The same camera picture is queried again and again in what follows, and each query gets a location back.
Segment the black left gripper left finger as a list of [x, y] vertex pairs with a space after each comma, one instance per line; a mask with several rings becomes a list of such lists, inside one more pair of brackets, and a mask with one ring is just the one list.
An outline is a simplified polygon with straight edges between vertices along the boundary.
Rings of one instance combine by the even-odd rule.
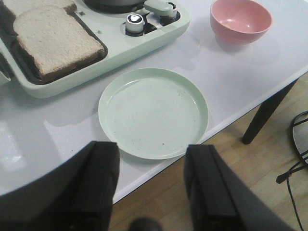
[[0, 197], [3, 231], [106, 231], [119, 176], [119, 148], [91, 141], [46, 175]]

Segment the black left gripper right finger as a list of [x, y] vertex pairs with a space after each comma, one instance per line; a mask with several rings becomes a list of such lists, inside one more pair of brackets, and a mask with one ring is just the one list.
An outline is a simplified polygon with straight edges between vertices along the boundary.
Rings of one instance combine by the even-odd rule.
[[213, 145], [189, 145], [183, 173], [193, 230], [292, 230], [236, 176]]

